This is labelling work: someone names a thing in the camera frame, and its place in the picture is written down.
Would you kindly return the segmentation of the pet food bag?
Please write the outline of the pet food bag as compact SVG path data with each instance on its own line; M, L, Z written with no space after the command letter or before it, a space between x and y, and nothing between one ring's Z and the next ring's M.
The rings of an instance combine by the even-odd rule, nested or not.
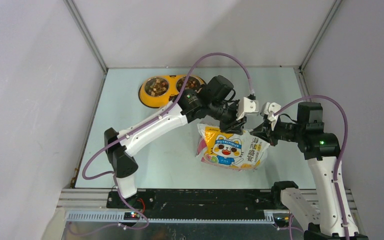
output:
M217 126L199 123L200 134L196 156L202 163L232 170L253 170L268 156L270 144L252 136L246 129L242 134L223 133Z

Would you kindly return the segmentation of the yellow double pet bowl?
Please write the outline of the yellow double pet bowl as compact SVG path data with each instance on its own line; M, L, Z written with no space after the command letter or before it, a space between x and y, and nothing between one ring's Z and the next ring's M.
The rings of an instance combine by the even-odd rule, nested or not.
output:
M173 100L180 92L186 75L159 75L143 82L138 90L140 102L146 107L158 109Z

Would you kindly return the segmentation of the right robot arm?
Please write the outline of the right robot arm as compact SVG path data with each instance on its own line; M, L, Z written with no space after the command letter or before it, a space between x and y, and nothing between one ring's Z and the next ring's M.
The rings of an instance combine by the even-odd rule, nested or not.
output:
M289 209L303 228L306 240L367 240L368 236L360 233L349 208L339 163L340 144L335 134L324 132L322 105L300 102L297 119L292 122L280 120L277 115L280 109L275 102L265 103L261 110L263 122L251 135L271 146L279 141L297 144L314 179L318 209L302 197L293 181L274 183L271 204L277 209Z

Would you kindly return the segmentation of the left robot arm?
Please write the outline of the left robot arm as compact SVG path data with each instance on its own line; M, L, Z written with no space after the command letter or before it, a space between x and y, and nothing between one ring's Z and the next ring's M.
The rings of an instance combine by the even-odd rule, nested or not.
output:
M134 173L139 166L134 155L158 137L206 116L219 121L222 132L240 133L246 123L245 103L256 98L254 94L240 100L226 98L235 94L233 84L217 75L199 91L185 89L158 112L129 129L120 132L107 129L104 132L105 153L114 170L120 194L118 201L125 208L136 206L138 194Z

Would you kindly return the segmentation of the kibble in right bowl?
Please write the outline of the kibble in right bowl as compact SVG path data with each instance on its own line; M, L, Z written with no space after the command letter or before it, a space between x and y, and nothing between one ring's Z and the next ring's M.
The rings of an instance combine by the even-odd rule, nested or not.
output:
M178 92L180 92L180 90L182 89L183 87L183 84L184 84L184 81L185 81L185 77L181 77L175 84L176 86L176 90ZM199 90L200 87L201 87L202 83L200 81L199 78L196 78L196 77L193 77L193 76L190 76L187 80L187 83L186 83L186 86L184 88L184 90L187 90L187 89L193 89L195 91Z

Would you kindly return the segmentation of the kibble in bowl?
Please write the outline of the kibble in bowl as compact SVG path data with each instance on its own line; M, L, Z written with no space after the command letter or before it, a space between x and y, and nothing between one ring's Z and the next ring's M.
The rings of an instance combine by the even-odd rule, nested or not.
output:
M180 90L182 89L183 87L183 84L184 84L184 81L185 81L185 77L181 77L175 84L176 86L176 90L178 92L180 92ZM201 87L202 83L200 81L199 78L196 78L196 77L193 77L193 76L190 76L187 80L187 83L186 83L186 86L184 88L184 90L187 90L187 89L193 89L195 91L199 90L200 87Z
M151 97L160 97L169 89L169 82L162 77L153 77L144 84L144 91Z

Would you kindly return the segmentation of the kibble in left bowl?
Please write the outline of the kibble in left bowl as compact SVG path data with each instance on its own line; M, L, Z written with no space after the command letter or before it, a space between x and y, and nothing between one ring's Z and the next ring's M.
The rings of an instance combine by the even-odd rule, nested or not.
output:
M144 84L144 91L151 97L160 97L169 89L169 82L162 77L153 77Z

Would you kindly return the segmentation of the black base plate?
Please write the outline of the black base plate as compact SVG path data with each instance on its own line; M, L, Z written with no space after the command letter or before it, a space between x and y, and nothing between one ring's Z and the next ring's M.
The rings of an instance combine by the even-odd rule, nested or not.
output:
M143 188L126 201L150 220L265 220L265 211L287 209L267 189Z

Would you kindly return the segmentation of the aluminium frame rail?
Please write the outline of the aluminium frame rail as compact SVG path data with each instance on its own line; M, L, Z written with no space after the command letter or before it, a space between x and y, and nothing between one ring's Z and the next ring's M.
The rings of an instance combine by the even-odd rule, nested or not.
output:
M64 189L57 207L70 222L175 224L271 224L290 211L281 184L271 189L142 188L123 203L115 189Z

